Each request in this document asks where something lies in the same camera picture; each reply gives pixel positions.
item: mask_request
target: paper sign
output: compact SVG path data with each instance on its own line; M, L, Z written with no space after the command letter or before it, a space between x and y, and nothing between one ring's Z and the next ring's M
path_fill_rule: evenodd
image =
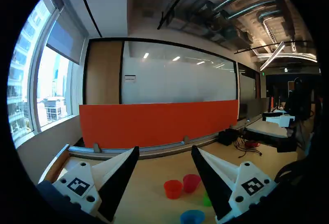
M125 75L125 82L136 82L136 75Z

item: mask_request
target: red cup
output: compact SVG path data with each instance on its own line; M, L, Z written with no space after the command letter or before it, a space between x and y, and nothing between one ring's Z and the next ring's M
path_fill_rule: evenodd
M184 191L186 193L192 193L196 190L201 182L201 178L196 174L187 174L183 178Z
M179 180L169 180L163 185L169 199L177 199L182 193L183 184Z

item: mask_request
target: ceiling light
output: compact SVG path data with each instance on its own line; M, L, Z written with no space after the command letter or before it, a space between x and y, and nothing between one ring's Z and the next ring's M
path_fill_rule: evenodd
M262 54L258 54L257 57L258 58L268 58L270 57L272 54L271 53L262 53ZM301 58L301 59L306 59L312 62L317 63L316 57L315 55L310 55L310 54L303 54L303 53L279 53L277 56L277 58Z
M282 41L280 45L275 49L275 51L272 53L272 55L266 60L266 62L260 67L260 71L264 70L272 61L275 59L275 57L283 50L285 47L284 42Z
M223 67L224 65L225 65L225 64L223 63L223 64L217 66L216 69L218 69L218 68L220 68L220 67Z

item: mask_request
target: desk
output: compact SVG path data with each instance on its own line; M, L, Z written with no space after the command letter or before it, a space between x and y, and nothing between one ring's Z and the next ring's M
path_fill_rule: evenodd
M242 158L238 156L243 155L244 152L237 150L233 145L224 146L220 143L212 143L202 149L235 165L240 165L243 161L251 161L271 179L274 179L284 165L297 159L296 152L277 153L276 148L262 144L257 149L263 156L247 152ZM61 175L82 160L89 162L92 166L101 162L70 157L64 164ZM139 160L116 211L114 224L179 224L180 215L193 209L205 213L206 219L203 224L214 224L213 208L203 206L202 198L205 189L202 183L194 193L183 193L179 199L170 200L165 196L164 182L171 179L182 182L184 175L189 173L198 174L190 151Z
M276 123L266 122L262 119L246 126L248 131L270 135L277 138L287 138L287 129L280 127Z

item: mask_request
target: wooden table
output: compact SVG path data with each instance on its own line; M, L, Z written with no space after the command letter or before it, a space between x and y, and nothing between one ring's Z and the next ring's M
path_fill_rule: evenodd
M235 149L233 145L226 147L213 143L202 149L235 165L240 165L243 161L251 161L272 179L284 165L297 159L296 152L277 153L276 148L266 145L257 148L262 152L262 156L247 152L242 158L238 156L243 155L244 152ZM87 161L92 166L101 162L70 157L61 175L79 161ZM192 194L183 193L176 200L166 198L163 184L172 179L182 182L184 175L190 173L198 174L191 152L139 160L116 211L114 223L179 224L180 215L187 210L201 210L206 215L203 223L215 223L213 208L203 206L205 189L202 183Z

